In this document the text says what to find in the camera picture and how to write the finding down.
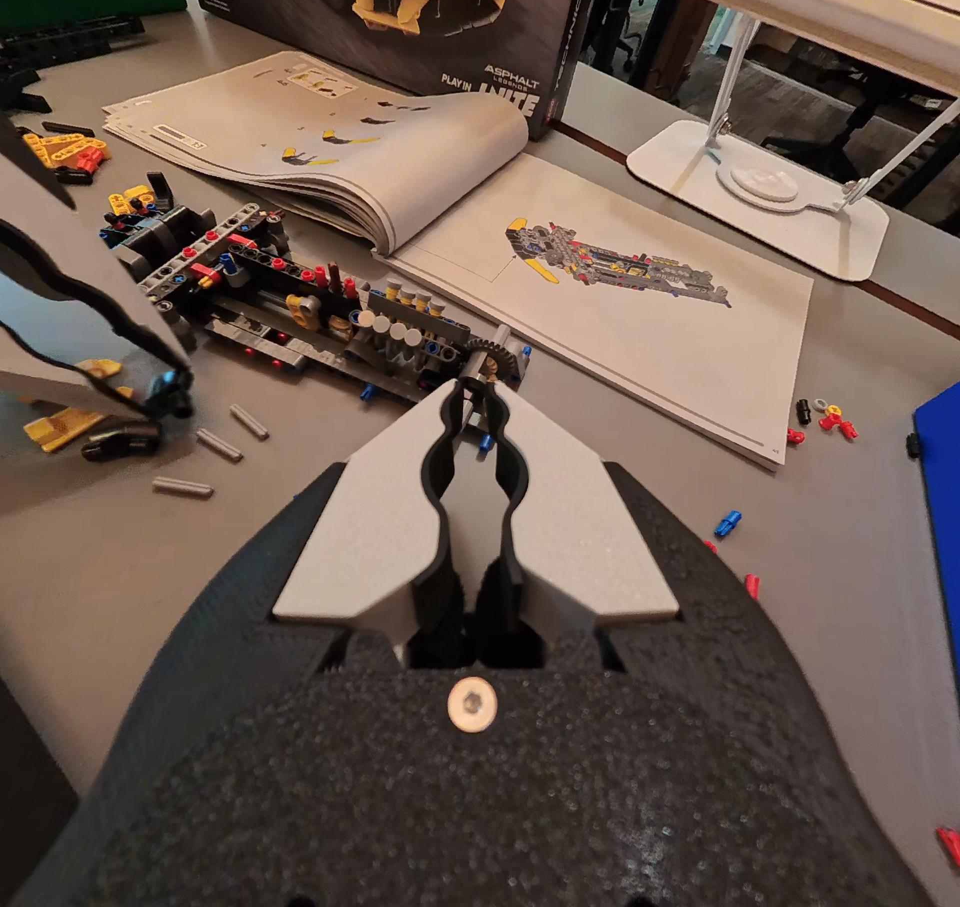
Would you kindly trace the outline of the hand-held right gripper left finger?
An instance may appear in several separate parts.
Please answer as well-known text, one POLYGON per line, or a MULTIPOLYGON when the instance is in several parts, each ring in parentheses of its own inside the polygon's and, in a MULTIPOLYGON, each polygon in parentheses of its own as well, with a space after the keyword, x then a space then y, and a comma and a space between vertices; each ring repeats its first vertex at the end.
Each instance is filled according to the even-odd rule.
POLYGON ((473 657, 442 502, 464 386, 447 381, 352 454, 271 610, 281 624, 376 632, 410 665, 473 657))

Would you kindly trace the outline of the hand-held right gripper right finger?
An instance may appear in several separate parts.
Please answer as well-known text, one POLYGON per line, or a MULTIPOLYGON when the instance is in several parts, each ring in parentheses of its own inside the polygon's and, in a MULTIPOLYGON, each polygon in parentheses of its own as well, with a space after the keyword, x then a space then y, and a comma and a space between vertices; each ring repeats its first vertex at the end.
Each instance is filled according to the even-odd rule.
POLYGON ((485 407, 507 505, 474 609, 475 660, 540 669, 584 635, 603 669, 625 670, 610 628, 672 620, 680 605, 617 487, 618 466, 508 388, 489 386, 485 407))

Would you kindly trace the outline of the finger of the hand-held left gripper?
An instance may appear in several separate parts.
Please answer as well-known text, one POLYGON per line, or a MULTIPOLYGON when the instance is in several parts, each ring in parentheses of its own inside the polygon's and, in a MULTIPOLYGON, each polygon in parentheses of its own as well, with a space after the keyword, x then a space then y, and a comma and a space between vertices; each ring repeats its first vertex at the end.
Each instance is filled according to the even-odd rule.
POLYGON ((83 303, 166 372, 192 372, 175 334, 114 254, 86 234, 71 196, 5 114, 1 127, 3 276, 46 300, 83 303))
POLYGON ((1 323, 1 331, 3 391, 122 419, 159 421, 158 414, 108 380, 40 354, 5 323, 1 323))

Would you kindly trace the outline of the yellow lego panel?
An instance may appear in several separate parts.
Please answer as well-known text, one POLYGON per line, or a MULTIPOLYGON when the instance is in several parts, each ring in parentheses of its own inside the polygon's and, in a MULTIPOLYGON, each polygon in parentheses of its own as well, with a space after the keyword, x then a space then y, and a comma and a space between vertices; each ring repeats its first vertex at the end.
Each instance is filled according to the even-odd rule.
POLYGON ((68 407, 23 427, 28 439, 44 453, 54 453, 90 432, 108 418, 106 413, 68 407))
POLYGON ((112 359, 88 359, 79 361, 71 367, 71 370, 80 373, 81 378, 87 380, 96 380, 105 385, 105 391, 98 387, 91 387, 91 396, 104 400, 106 397, 125 397, 127 400, 135 400, 135 391, 132 387, 125 385, 115 385, 113 378, 124 373, 125 365, 120 361, 112 359))

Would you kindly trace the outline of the pile of yellow lego pieces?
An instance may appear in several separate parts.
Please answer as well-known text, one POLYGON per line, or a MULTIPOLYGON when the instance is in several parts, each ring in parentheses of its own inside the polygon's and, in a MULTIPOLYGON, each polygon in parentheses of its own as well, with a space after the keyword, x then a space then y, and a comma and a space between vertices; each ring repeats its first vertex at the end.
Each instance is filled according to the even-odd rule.
POLYGON ((89 138, 80 134, 59 134, 41 137, 35 133, 21 135, 23 141, 30 147, 37 159, 49 170, 66 168, 76 170, 76 155, 89 146, 103 149, 112 158, 111 151, 103 140, 89 138))

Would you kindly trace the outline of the lego car chassis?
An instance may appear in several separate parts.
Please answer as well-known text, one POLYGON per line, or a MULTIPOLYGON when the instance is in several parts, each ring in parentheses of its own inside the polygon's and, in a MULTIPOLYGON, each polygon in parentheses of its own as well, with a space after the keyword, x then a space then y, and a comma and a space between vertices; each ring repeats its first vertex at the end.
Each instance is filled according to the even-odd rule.
POLYGON ((335 262, 294 258, 283 213, 257 203, 226 217, 175 202, 165 176, 107 199, 99 236, 188 346, 199 325, 263 366, 309 369, 413 406, 455 378, 517 390, 532 349, 507 325, 484 337, 427 289, 387 278, 378 288, 335 262))

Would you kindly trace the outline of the white instruction booklet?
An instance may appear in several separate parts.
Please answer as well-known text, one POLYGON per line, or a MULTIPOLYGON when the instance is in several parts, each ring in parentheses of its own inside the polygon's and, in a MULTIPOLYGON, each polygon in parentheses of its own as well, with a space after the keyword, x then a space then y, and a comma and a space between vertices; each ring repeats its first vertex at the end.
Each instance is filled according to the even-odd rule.
POLYGON ((445 300, 760 462, 785 462, 812 281, 526 152, 490 93, 409 96, 288 50, 114 102, 103 128, 368 241, 399 272, 368 310, 418 330, 445 300))

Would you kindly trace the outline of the lego set box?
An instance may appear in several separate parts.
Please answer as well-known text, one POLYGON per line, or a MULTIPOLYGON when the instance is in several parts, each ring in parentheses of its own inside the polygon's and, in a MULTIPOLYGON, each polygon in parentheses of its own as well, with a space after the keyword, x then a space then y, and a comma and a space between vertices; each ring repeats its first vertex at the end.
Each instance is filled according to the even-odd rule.
POLYGON ((514 104, 530 138, 562 116, 594 0, 198 0, 207 13, 417 95, 514 104))

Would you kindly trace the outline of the blue plastic bin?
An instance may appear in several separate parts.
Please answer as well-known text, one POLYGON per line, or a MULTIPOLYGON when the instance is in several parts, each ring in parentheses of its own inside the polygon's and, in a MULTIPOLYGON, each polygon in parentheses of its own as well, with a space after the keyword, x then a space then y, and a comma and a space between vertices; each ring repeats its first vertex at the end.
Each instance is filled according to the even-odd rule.
POLYGON ((914 412, 919 461, 947 619, 959 617, 959 384, 914 412))

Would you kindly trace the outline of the black lego frame piece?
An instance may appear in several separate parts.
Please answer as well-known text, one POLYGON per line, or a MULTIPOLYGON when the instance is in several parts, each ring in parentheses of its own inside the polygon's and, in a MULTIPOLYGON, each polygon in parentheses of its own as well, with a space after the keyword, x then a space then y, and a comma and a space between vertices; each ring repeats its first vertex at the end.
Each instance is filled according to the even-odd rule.
POLYGON ((145 34, 136 15, 113 15, 54 25, 1 39, 1 109, 50 113, 45 97, 27 92, 40 71, 113 52, 114 44, 145 34))

